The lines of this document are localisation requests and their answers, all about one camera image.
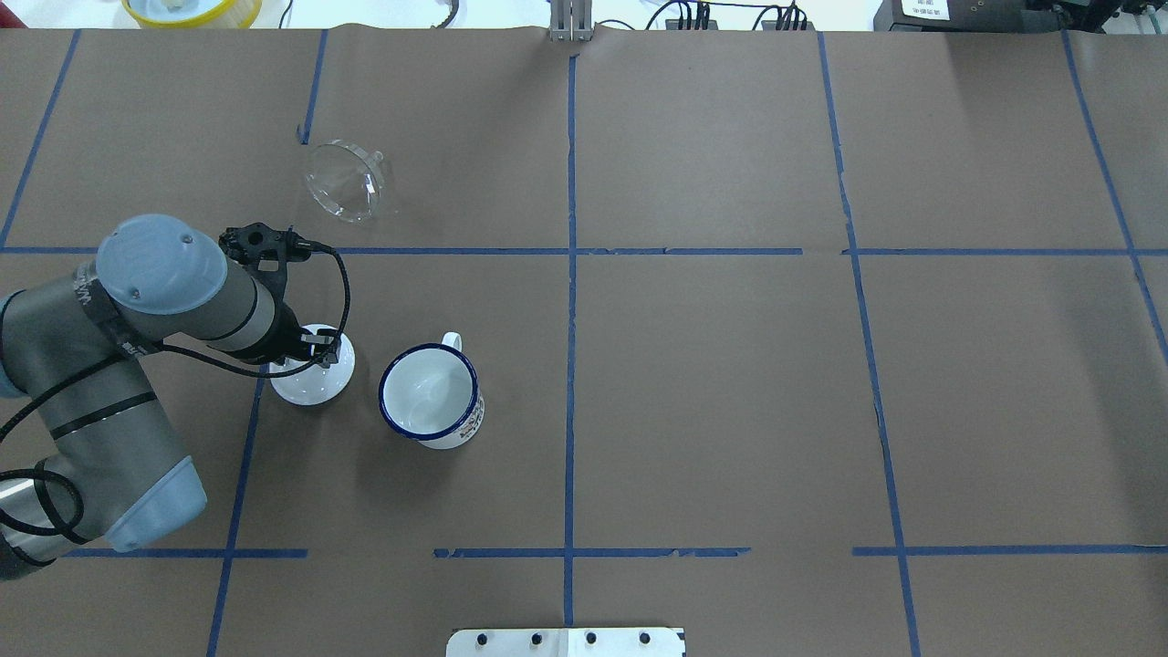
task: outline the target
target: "blue tape line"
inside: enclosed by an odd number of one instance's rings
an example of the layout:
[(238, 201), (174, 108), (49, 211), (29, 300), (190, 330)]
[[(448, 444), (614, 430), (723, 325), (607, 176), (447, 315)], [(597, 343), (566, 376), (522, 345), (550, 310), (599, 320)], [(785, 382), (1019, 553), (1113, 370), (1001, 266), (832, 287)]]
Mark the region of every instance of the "blue tape line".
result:
[(896, 477), (892, 470), (892, 450), (888, 442), (888, 424), (884, 419), (884, 401), (880, 390), (880, 374), (876, 369), (876, 352), (872, 347), (871, 325), (868, 320), (868, 300), (864, 297), (863, 276), (860, 270), (858, 243), (856, 228), (851, 220), (851, 203), (843, 186), (843, 148), (840, 141), (840, 127), (835, 116), (835, 98), (832, 95), (832, 74), (827, 64), (827, 43), (823, 33), (818, 32), (819, 60), (823, 69), (823, 94), (827, 98), (827, 118), (832, 127), (832, 147), (835, 151), (835, 170), (840, 182), (840, 201), (848, 228), (848, 248), (851, 260), (851, 276), (856, 285), (856, 300), (860, 305), (860, 327), (864, 337), (864, 353), (868, 358), (868, 378), (872, 388), (872, 406), (876, 410), (876, 427), (880, 431), (881, 450), (884, 452), (884, 485), (888, 489), (888, 506), (892, 518), (892, 538), (896, 541), (897, 565), (901, 570), (901, 593), (904, 597), (904, 617), (909, 630), (909, 649), (913, 657), (920, 657), (920, 639), (917, 632), (917, 613), (912, 601), (912, 585), (909, 580), (909, 558), (904, 551), (904, 530), (901, 525), (901, 504), (896, 493)]
[(8, 206), (8, 216), (5, 217), (4, 228), (0, 229), (0, 247), (4, 247), (8, 241), (12, 223), (16, 220), (16, 210), (20, 209), (20, 199), (25, 194), (25, 186), (28, 185), (28, 177), (33, 173), (36, 153), (41, 150), (41, 140), (44, 139), (44, 131), (48, 130), (49, 119), (53, 118), (53, 110), (57, 106), (57, 97), (61, 96), (61, 88), (64, 87), (65, 74), (69, 72), (69, 64), (72, 63), (72, 56), (77, 51), (77, 41), (79, 39), (81, 30), (75, 29), (72, 40), (69, 41), (69, 49), (65, 50), (65, 58), (61, 62), (57, 82), (53, 85), (53, 94), (49, 95), (49, 103), (44, 106), (44, 116), (41, 117), (41, 125), (36, 129), (36, 137), (33, 138), (33, 147), (28, 150), (28, 158), (25, 160), (25, 171), (20, 174), (20, 182), (16, 184), (16, 193), (12, 196), (12, 205)]
[(576, 57), (568, 58), (568, 381), (564, 440), (564, 627), (576, 622)]
[(307, 559), (308, 551), (299, 548), (249, 548), (231, 551), (231, 559)]
[(325, 65), (325, 46), (328, 43), (328, 30), (320, 30), (320, 44), (317, 46), (317, 70), (312, 74), (312, 91), (308, 92), (308, 111), (304, 115), (304, 130), (296, 126), (296, 137), (301, 145), (308, 144), (312, 134), (312, 118), (317, 112), (317, 92), (320, 91), (320, 70)]
[(1091, 147), (1094, 148), (1096, 160), (1099, 162), (1099, 171), (1103, 173), (1103, 181), (1107, 186), (1107, 195), (1111, 198), (1111, 207), (1115, 212), (1115, 220), (1119, 221), (1119, 230), (1124, 234), (1124, 244), (1127, 245), (1128, 256), (1132, 258), (1132, 269), (1135, 270), (1135, 279), (1140, 284), (1140, 293), (1143, 295), (1143, 305), (1148, 310), (1152, 319), (1152, 328), (1155, 331), (1156, 341), (1160, 344), (1160, 355), (1164, 365), (1168, 365), (1168, 340), (1164, 339), (1164, 328), (1160, 323), (1160, 313), (1152, 300), (1152, 291), (1148, 290), (1147, 278), (1143, 276), (1143, 265), (1135, 253), (1135, 242), (1132, 240), (1132, 231), (1127, 226), (1127, 217), (1124, 216), (1124, 207), (1119, 202), (1119, 194), (1115, 193), (1115, 185), (1111, 179), (1111, 170), (1107, 167), (1107, 158), (1103, 154), (1103, 146), (1099, 144), (1099, 136), (1094, 130), (1094, 122), (1091, 120), (1091, 110), (1087, 108), (1086, 97), (1083, 96), (1083, 85), (1079, 83), (1079, 71), (1075, 65), (1075, 51), (1071, 48), (1070, 34), (1064, 29), (1063, 50), (1066, 53), (1066, 68), (1071, 72), (1071, 82), (1075, 85), (1075, 96), (1079, 101), (1079, 110), (1083, 112), (1083, 123), (1087, 127), (1087, 136), (1091, 138)]
[[(734, 559), (749, 554), (749, 547), (573, 547), (572, 559)], [(558, 547), (456, 547), (439, 548), (434, 559), (561, 559), (568, 551)]]
[(0, 254), (96, 254), (97, 247), (2, 247)]
[(339, 247), (341, 255), (392, 256), (566, 256), (557, 248), (460, 248), (460, 247)]
[(750, 553), (749, 547), (577, 547), (576, 556), (586, 559), (734, 559)]
[(860, 256), (1126, 256), (1126, 249), (851, 249)]
[[(909, 556), (994, 556), (1011, 554), (1166, 554), (1168, 545), (922, 545), (906, 547)], [(851, 548), (853, 556), (896, 556), (895, 547)]]
[(223, 558), (223, 570), (220, 573), (218, 594), (215, 596), (215, 614), (211, 616), (210, 636), (207, 639), (207, 657), (215, 657), (218, 650), (218, 635), (223, 627), (223, 608), (227, 606), (227, 589), (231, 581), (231, 553), (239, 534), (239, 517), (243, 516), (243, 496), (248, 490), (248, 472), (251, 470), (251, 450), (256, 442), (256, 427), (259, 426), (259, 399), (264, 393), (264, 380), (256, 380), (256, 392), (251, 399), (251, 417), (248, 420), (248, 438), (243, 443), (243, 458), (239, 461), (239, 478), (235, 485), (235, 505), (231, 509), (231, 525), (227, 533), (227, 549)]
[(436, 549), (434, 559), (562, 559), (562, 547), (456, 547)]
[(590, 248), (578, 249), (582, 256), (801, 256), (802, 249), (704, 249), (704, 248)]
[[(147, 547), (133, 552), (117, 552), (109, 547), (79, 547), (63, 555), (65, 559), (224, 559), (227, 549)], [(307, 549), (236, 549), (232, 559), (307, 559)]]
[(224, 551), (222, 549), (199, 548), (167, 549), (147, 547), (144, 549), (135, 549), (133, 552), (118, 552), (107, 547), (78, 547), (63, 556), (65, 559), (222, 559), (223, 554)]

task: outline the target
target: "yellow container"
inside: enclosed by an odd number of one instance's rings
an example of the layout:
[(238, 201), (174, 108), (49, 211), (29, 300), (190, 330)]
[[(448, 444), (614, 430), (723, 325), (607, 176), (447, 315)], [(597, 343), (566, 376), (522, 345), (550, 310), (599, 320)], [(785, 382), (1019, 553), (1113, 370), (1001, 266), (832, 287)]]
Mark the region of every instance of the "yellow container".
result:
[(169, 9), (162, 0), (121, 0), (144, 28), (246, 28), (255, 22), (263, 0), (186, 0)]

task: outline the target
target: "mug handle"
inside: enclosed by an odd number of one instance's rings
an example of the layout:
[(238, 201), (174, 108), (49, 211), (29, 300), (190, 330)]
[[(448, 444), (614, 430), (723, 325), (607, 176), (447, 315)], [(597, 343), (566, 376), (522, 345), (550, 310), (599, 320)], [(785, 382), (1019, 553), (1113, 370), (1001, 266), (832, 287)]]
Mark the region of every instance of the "mug handle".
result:
[(454, 351), (463, 351), (463, 337), (453, 331), (442, 337), (442, 344), (453, 348)]

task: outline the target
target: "light blue joint cap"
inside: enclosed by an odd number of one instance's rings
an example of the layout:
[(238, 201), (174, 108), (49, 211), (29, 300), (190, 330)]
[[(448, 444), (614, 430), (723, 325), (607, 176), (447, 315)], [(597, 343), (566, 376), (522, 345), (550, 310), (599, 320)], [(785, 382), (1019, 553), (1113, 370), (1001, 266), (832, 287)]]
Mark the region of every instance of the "light blue joint cap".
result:
[(195, 464), (186, 457), (138, 498), (105, 532), (113, 549), (130, 552), (154, 542), (195, 519), (207, 506), (207, 493)]
[[(8, 299), (15, 297), (20, 292), (13, 292), (13, 293), (8, 295), (7, 297), (0, 299), (0, 307), (4, 307), (5, 304), (8, 303)], [(4, 330), (4, 326), (0, 325), (0, 331), (2, 331), (2, 330)], [(8, 373), (4, 371), (4, 361), (0, 361), (0, 397), (16, 399), (16, 397), (23, 397), (23, 396), (27, 396), (27, 395), (20, 388), (16, 387), (16, 383), (12, 382), (12, 379), (8, 378)]]
[(146, 314), (178, 314), (209, 302), (223, 289), (227, 267), (214, 240), (165, 214), (123, 221), (97, 249), (102, 285)]

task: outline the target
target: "white plate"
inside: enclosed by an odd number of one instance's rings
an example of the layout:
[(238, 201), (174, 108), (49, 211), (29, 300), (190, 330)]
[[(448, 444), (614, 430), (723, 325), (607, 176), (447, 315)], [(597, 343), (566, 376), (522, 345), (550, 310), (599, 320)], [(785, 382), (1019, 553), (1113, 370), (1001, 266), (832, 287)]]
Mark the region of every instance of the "white plate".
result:
[(460, 630), (446, 657), (684, 657), (684, 637), (680, 628)]
[[(327, 324), (308, 324), (305, 328), (315, 333), (320, 328), (332, 328)], [(285, 401), (298, 406), (314, 406), (335, 397), (349, 383), (356, 358), (353, 343), (348, 336), (341, 336), (341, 348), (336, 354), (338, 362), (328, 368), (315, 365), (293, 376), (271, 379), (272, 388)], [(287, 372), (304, 365), (304, 361), (285, 359), (284, 365), (272, 364), (270, 372)]]

